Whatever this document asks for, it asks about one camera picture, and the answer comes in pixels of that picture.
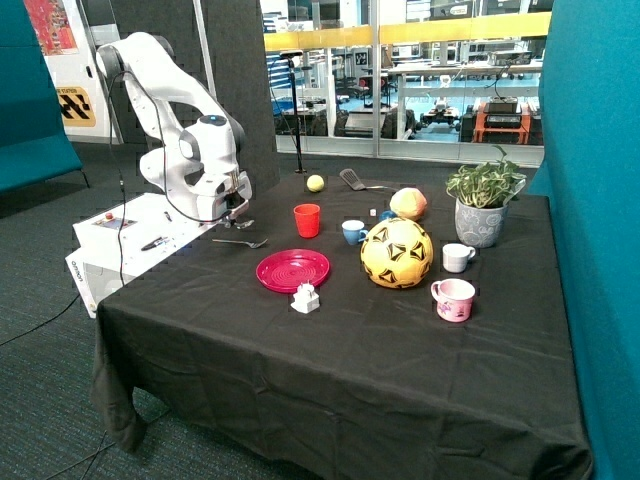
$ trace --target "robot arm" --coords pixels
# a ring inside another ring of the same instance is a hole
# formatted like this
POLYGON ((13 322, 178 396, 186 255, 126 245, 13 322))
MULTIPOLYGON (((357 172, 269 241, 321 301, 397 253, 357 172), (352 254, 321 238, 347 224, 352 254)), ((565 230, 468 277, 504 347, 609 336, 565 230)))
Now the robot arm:
POLYGON ((125 72, 123 80, 142 128, 163 143, 142 157, 140 169, 178 212, 199 222, 219 222, 247 210, 251 184, 236 159, 244 140, 242 127, 173 62, 155 37, 138 32, 103 45, 97 64, 109 82, 125 72), (170 102, 191 105, 202 116, 183 128, 170 102), (187 180, 193 176, 200 176, 195 184, 187 180))

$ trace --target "pink cup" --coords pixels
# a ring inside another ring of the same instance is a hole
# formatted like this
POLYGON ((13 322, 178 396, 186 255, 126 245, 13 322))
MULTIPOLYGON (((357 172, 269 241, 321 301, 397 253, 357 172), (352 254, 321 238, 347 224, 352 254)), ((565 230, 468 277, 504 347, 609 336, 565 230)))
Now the pink cup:
POLYGON ((469 318, 475 294, 473 285, 458 278, 431 284, 431 295, 438 302, 438 315, 448 322, 464 322, 469 318))

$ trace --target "cup handle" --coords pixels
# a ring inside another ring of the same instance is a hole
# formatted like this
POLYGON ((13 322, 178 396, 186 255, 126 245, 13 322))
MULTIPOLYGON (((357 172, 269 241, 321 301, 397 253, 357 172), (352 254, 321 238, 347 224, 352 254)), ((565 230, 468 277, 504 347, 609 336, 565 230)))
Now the cup handle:
POLYGON ((431 284, 431 296, 435 299, 436 302, 440 301, 440 296, 438 295, 438 291, 440 290, 441 281, 433 282, 431 284))

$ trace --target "yellow beam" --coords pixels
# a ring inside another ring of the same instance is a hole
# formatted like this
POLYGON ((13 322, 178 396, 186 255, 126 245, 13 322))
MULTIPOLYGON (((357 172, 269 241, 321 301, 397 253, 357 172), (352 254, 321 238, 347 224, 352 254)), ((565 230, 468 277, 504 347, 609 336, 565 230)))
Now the yellow beam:
MULTIPOLYGON (((546 36, 550 21, 551 12, 544 12, 382 25, 380 27, 380 43, 546 36)), ((267 52, 278 52, 293 49, 312 50, 371 45, 372 38, 371 27, 365 25, 304 32, 268 33, 264 36, 264 44, 267 52)))
POLYGON ((544 12, 383 25, 380 27, 380 43, 538 37, 547 35, 550 21, 551 13, 544 12))

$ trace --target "potted plant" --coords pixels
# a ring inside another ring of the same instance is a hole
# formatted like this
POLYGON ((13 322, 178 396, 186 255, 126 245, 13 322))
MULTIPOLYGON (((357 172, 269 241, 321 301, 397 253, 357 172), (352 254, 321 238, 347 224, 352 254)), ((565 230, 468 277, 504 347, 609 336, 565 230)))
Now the potted plant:
POLYGON ((509 202, 526 183, 518 165, 506 160, 507 152, 494 145, 502 157, 475 167, 463 165, 447 180, 447 193, 456 199, 458 238, 477 248, 495 244, 507 215, 509 202))

